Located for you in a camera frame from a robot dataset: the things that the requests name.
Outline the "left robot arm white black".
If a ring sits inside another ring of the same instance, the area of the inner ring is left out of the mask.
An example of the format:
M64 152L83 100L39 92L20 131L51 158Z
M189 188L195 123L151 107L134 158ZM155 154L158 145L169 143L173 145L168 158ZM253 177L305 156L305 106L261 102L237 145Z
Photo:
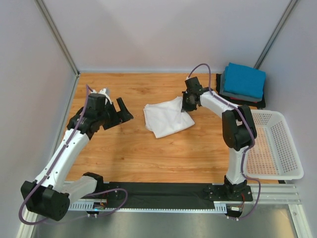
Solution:
M24 181L21 194L24 199L19 209L19 219L32 225L23 218L22 211L41 215L45 220L60 221L69 207L79 199L90 196L99 199L106 190L101 175L86 172L80 179L65 185L65 179L76 158L100 128L104 130L133 119L122 98L116 99L119 111L115 109L106 93L90 93L84 106L70 119L64 138L52 158L33 181Z

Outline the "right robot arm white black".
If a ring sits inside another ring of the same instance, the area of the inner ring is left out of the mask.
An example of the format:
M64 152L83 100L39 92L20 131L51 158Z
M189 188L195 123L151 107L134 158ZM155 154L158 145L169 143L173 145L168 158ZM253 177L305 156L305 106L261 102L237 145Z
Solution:
M234 200L247 191L247 179L243 168L247 151L254 146L257 137L253 116L249 106L232 104L208 87L204 88L197 77L185 80L186 90L182 92L182 112L192 112L204 107L214 112L222 121L222 136L229 147L229 166L220 197Z

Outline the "white t-shirt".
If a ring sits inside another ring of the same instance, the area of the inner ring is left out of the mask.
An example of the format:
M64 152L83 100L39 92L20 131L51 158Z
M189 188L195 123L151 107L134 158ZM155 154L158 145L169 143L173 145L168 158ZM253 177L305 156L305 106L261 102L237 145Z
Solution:
M182 97L158 104L145 105L145 127L155 138L163 138L192 127L195 122L187 112L181 112Z

